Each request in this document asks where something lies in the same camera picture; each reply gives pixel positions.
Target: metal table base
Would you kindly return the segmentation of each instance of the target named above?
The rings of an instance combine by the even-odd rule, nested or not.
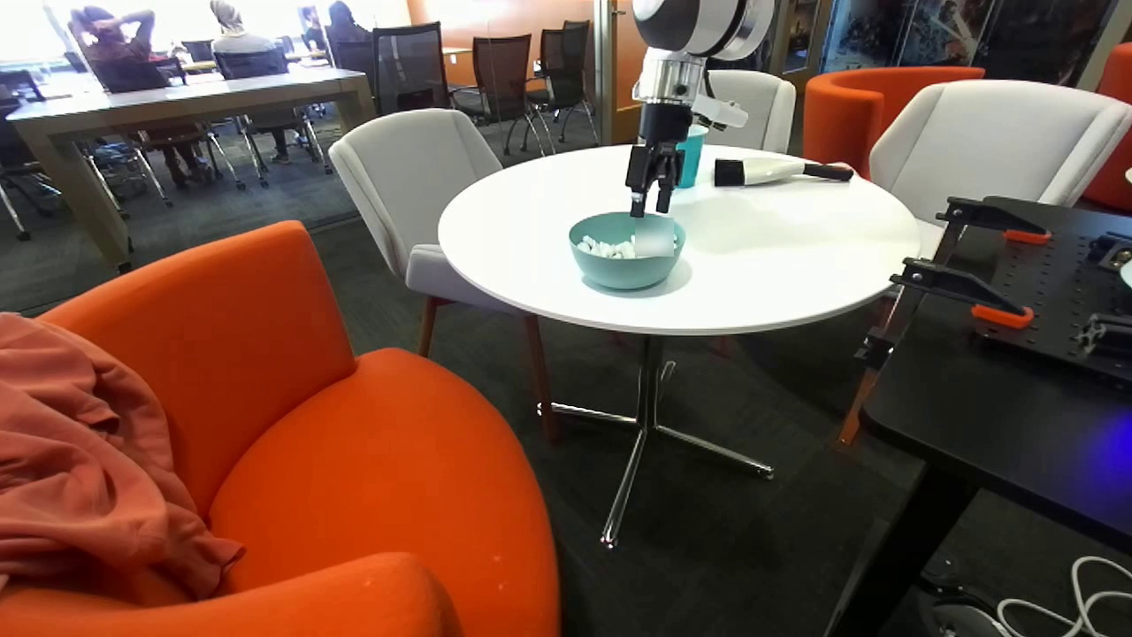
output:
[[[680,428],[669,428],[669,426],[658,421],[660,380],[664,380],[660,349],[664,349],[664,344],[658,336],[643,336],[639,362],[637,362],[637,416],[590,409],[590,408],[578,408],[578,402],[552,402],[556,416],[584,416],[584,421],[604,421],[604,426],[637,428],[629,459],[622,466],[622,481],[616,486],[616,496],[613,496],[613,506],[604,512],[600,539],[598,539],[604,547],[618,546],[618,532],[622,532],[622,519],[627,519],[627,508],[629,508],[637,470],[639,470],[639,459],[643,459],[646,442],[650,442],[653,432],[669,436],[676,442],[686,442],[693,449],[704,449],[710,457],[732,459],[732,465],[739,465],[739,466],[748,466],[748,470],[752,470],[752,475],[760,475],[768,481],[775,478],[771,465],[760,465],[760,459],[744,457],[735,449],[726,449],[726,447],[718,447],[710,439],[701,439],[701,436],[691,436],[691,432],[680,432]]]

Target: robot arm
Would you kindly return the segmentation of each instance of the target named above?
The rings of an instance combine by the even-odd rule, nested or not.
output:
[[[708,60],[750,55],[771,17],[775,0],[633,0],[637,33],[650,46],[637,82],[639,130],[627,172],[633,214],[643,214],[650,185],[658,185],[658,212],[669,212],[680,172],[676,144],[693,118],[714,128],[748,122],[744,111],[710,99]]]

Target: white round table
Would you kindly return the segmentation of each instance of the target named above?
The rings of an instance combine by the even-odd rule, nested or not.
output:
[[[637,331],[637,415],[552,402],[556,415],[637,426],[633,452],[610,506],[600,546],[618,540],[622,512],[650,432],[691,442],[764,478],[775,470],[718,442],[658,421],[660,338],[735,336],[807,324],[887,291],[901,257],[921,251],[913,212],[870,179],[791,178],[768,186],[714,186],[714,158],[785,157],[708,144],[701,179],[672,194],[669,214],[686,244],[660,285],[616,293],[579,281],[568,225],[594,212],[627,212],[629,147],[584,147],[491,172],[459,190],[439,220],[453,270],[485,293],[556,321]]]

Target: chair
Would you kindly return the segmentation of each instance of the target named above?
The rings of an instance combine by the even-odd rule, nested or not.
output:
[[[1045,82],[943,82],[913,94],[870,151],[875,185],[921,220],[921,257],[939,251],[943,197],[1074,204],[1132,122],[1132,105]],[[861,432],[856,393],[843,442]]]
[[[6,186],[20,190],[40,212],[46,212],[40,204],[40,197],[31,194],[28,179],[34,179],[34,190],[50,194],[50,197],[59,197],[59,190],[46,179],[44,166],[34,161],[28,141],[13,130],[13,122],[6,119],[18,105],[26,104],[44,104],[44,92],[34,86],[34,78],[28,72],[0,72],[0,89],[6,94],[13,94],[11,105],[2,105],[2,119],[0,119],[0,204],[6,212],[6,220],[13,224],[18,236],[31,236],[28,225],[20,224]],[[84,161],[92,166],[92,172],[98,178],[98,185],[105,186],[105,194],[113,200],[122,200],[122,194],[111,186],[113,178],[105,178],[105,171],[98,166],[94,158],[94,147],[84,157]],[[146,151],[138,144],[125,144],[125,157],[122,157],[122,166],[138,172],[148,179],[148,186],[162,197],[166,197],[166,186],[156,179]]]
[[[530,35],[505,35],[505,39],[472,39],[472,67],[475,67],[475,94],[478,99],[455,99],[455,105],[475,122],[498,122],[508,119],[504,139],[504,157],[508,151],[508,139],[518,122],[524,119],[524,147],[530,128],[538,128],[534,104],[528,94],[530,78]]]
[[[13,232],[26,239],[31,236],[20,212],[13,209],[6,186],[13,186],[18,194],[26,194],[40,212],[46,212],[40,204],[40,197],[26,186],[28,178],[40,179],[40,186],[50,186],[28,141],[13,130],[13,122],[6,119],[13,111],[20,111],[26,104],[34,104],[40,89],[31,82],[31,74],[0,74],[0,204],[13,225]]]
[[[1107,53],[1097,92],[1132,104],[1132,41],[1122,41]],[[1132,166],[1132,134],[1117,141],[1112,158],[1100,166],[1100,172],[1087,186],[1081,200],[1112,212],[1132,212],[1132,185],[1126,179],[1130,166]]]
[[[234,82],[234,78],[261,78],[261,74],[287,74],[287,53],[283,46],[275,48],[254,48],[254,53],[219,53],[215,48],[215,72],[219,78]],[[326,151],[320,144],[315,122],[308,118],[308,105],[296,111],[254,111],[238,118],[239,139],[249,144],[249,157],[254,161],[257,185],[269,185],[269,161],[261,158],[254,134],[283,134],[283,130],[296,130],[301,144],[308,147],[311,161],[321,161]]]
[[[166,82],[189,86],[189,74],[179,67],[179,55],[159,55],[156,72]],[[214,166],[214,179],[219,179],[223,172],[245,190],[245,179],[238,178],[238,166],[227,158],[219,134],[214,122],[204,119],[189,119],[189,122],[169,122],[169,128],[146,128],[142,134],[142,147],[151,151],[159,147],[166,157],[166,161],[173,161],[173,147],[169,144],[199,144],[209,151],[209,166]]]
[[[714,99],[748,111],[748,128],[708,130],[710,144],[788,151],[796,89],[785,78],[739,67],[710,67],[708,86]]]
[[[364,39],[336,39],[330,33],[330,55],[334,55],[336,67],[364,74],[369,92],[376,94],[376,113],[380,113],[382,86],[380,86],[380,46],[376,46],[376,35],[364,33]]]
[[[568,113],[584,113],[590,119],[594,139],[600,139],[590,92],[587,92],[587,48],[590,48],[590,20],[566,20],[564,29],[543,29],[538,39],[538,78],[548,86],[530,92],[530,104],[543,118],[560,119],[560,139],[566,141]]]
[[[420,355],[432,349],[432,324],[443,303],[505,308],[475,291],[434,244],[443,209],[465,186],[498,171],[491,144],[466,113],[413,111],[380,118],[330,144],[330,158],[390,271],[408,291],[425,293]],[[538,318],[528,316],[524,330],[538,415],[552,421]]]
[[[219,598],[11,585],[0,634],[560,634],[560,567],[504,415],[399,347],[349,355],[301,224],[118,277],[46,321],[159,395],[173,466],[245,546]]]
[[[443,29],[399,25],[376,29],[380,113],[451,105]]]
[[[899,111],[939,82],[985,78],[985,67],[856,67],[829,72],[804,92],[804,157],[870,172],[870,147]]]
[[[215,60],[214,39],[183,39],[179,41],[192,60]]]

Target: table leg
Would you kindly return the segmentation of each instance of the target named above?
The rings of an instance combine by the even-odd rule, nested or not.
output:
[[[79,231],[102,251],[118,270],[135,265],[135,249],[118,200],[92,172],[84,151],[63,139],[28,141],[44,172],[63,190]]]
[[[680,428],[658,426],[660,380],[664,380],[660,349],[664,349],[660,338],[653,338],[653,336],[643,336],[643,338],[639,338],[639,362],[637,362],[637,415],[633,415],[633,416],[629,416],[629,415],[590,409],[590,408],[578,408],[578,402],[552,402],[552,415],[564,415],[564,416],[587,416],[587,421],[610,421],[610,426],[637,428],[629,459],[627,459],[627,466],[622,466],[622,481],[616,486],[616,496],[613,496],[613,506],[610,506],[600,539],[598,539],[604,547],[616,547],[616,540],[618,540],[618,528],[622,528],[622,518],[627,518],[633,486],[637,486],[637,470],[639,470],[639,459],[643,459],[646,442],[650,442],[653,432],[658,432],[658,436],[669,436],[669,439],[676,439],[676,442],[686,442],[686,447],[693,447],[693,449],[714,452],[714,457],[723,457],[723,459],[732,459],[732,465],[739,465],[739,466],[750,466],[750,470],[756,470],[760,478],[775,478],[775,466],[771,466],[771,465],[760,465],[760,459],[744,457],[744,452],[735,452],[735,449],[726,449],[726,447],[718,447],[718,442],[686,436],[686,432],[680,432]]]
[[[349,82],[349,92],[341,94],[336,105],[341,105],[344,130],[380,118],[376,113],[376,94],[369,92],[364,78]]]
[[[823,637],[881,634],[890,610],[913,590],[921,571],[949,539],[976,489],[932,465],[921,470],[913,496],[876,539],[875,555],[849,574]]]
[[[622,481],[616,486],[616,496],[613,496],[600,539],[598,539],[604,547],[616,547],[616,540],[618,540],[627,506],[629,506],[629,496],[637,486],[637,470],[646,452],[646,439],[658,426],[658,408],[660,408],[658,386],[660,386],[660,338],[643,336],[639,363],[637,363],[637,439],[633,439]]]

